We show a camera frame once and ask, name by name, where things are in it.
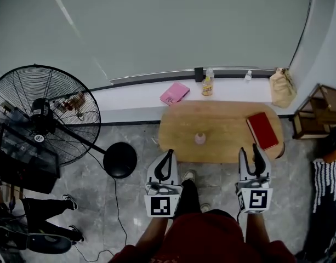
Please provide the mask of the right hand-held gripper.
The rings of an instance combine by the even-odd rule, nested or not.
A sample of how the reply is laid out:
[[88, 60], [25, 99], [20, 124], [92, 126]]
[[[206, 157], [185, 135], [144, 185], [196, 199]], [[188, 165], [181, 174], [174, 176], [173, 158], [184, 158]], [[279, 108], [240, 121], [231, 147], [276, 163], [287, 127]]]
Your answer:
[[247, 154], [241, 147], [238, 154], [240, 182], [235, 184], [240, 211], [258, 214], [269, 210], [273, 189], [270, 187], [271, 163], [266, 152], [253, 144], [255, 171], [249, 170]]

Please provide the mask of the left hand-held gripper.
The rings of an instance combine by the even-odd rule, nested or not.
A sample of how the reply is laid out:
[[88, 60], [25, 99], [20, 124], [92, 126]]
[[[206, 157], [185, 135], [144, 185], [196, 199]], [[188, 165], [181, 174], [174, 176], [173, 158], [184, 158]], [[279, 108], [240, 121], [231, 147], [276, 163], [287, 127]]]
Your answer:
[[178, 164], [174, 150], [170, 149], [158, 156], [147, 170], [144, 201], [149, 217], [172, 218], [175, 215], [182, 193], [178, 181]]

